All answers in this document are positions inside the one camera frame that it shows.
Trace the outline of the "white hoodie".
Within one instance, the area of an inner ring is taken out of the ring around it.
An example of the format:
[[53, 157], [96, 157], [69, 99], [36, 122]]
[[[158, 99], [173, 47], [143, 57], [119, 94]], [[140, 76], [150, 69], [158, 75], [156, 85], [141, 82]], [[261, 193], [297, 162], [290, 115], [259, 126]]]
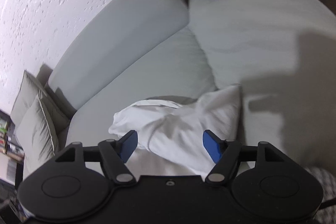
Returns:
[[134, 130], [138, 145], [126, 162], [136, 176], [199, 175], [215, 163], [203, 146], [203, 133], [236, 139], [241, 107], [240, 86], [203, 94], [189, 105], [141, 100], [114, 114], [108, 132], [122, 138]]

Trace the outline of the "rear grey throw pillow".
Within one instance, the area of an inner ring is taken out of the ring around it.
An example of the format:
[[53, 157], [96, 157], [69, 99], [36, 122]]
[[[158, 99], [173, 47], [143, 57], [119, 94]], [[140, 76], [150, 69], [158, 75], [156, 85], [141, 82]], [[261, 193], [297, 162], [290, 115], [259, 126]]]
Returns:
[[27, 110], [38, 97], [46, 106], [54, 123], [56, 133], [60, 133], [70, 124], [68, 117], [60, 110], [53, 99], [48, 95], [39, 80], [31, 73], [24, 71], [19, 93], [11, 110], [10, 118], [18, 127]]

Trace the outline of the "grey throw pillow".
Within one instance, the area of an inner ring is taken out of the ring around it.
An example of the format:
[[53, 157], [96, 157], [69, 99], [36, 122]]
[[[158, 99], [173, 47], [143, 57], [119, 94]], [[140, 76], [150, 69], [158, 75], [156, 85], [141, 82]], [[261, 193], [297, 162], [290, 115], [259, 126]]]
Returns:
[[53, 99], [48, 95], [39, 80], [31, 73], [24, 71], [19, 93], [11, 110], [10, 118], [18, 127], [27, 110], [38, 97], [46, 106], [54, 123], [56, 133], [60, 133], [70, 124], [68, 117], [60, 110]]
[[59, 141], [49, 111], [36, 97], [16, 130], [25, 153], [23, 177], [27, 178], [59, 151]]

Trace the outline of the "front grey throw pillow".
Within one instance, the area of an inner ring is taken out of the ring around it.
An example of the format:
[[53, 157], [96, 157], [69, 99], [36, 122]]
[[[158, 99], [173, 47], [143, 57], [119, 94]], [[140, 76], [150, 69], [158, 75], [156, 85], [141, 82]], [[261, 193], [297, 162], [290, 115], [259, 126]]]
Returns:
[[36, 97], [16, 130], [25, 153], [23, 177], [27, 178], [59, 151], [59, 141], [49, 111]]

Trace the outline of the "bookshelf with books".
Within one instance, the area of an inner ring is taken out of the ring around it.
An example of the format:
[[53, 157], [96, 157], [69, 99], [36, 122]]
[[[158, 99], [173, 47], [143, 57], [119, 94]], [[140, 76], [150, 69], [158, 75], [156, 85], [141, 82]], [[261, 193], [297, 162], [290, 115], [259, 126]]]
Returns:
[[23, 180], [24, 157], [15, 137], [15, 125], [10, 116], [1, 111], [1, 183], [17, 190]]

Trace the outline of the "patterned grey rug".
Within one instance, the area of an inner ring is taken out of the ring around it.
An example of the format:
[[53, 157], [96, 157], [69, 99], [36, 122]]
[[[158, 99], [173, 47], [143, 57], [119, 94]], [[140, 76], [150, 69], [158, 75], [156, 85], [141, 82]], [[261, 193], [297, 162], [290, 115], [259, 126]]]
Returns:
[[[335, 177], [330, 172], [315, 166], [308, 167], [306, 170], [321, 184], [323, 188], [323, 202], [335, 198]], [[315, 215], [314, 223], [335, 223], [335, 206], [319, 210]]]

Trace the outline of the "grey sofa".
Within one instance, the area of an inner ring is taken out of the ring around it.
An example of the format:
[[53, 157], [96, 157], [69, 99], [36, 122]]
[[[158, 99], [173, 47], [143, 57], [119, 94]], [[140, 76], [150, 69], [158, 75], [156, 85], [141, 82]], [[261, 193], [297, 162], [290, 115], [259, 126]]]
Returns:
[[319, 0], [112, 0], [78, 34], [46, 91], [59, 148], [108, 139], [139, 100], [188, 105], [241, 88], [238, 138], [335, 172], [335, 15]]

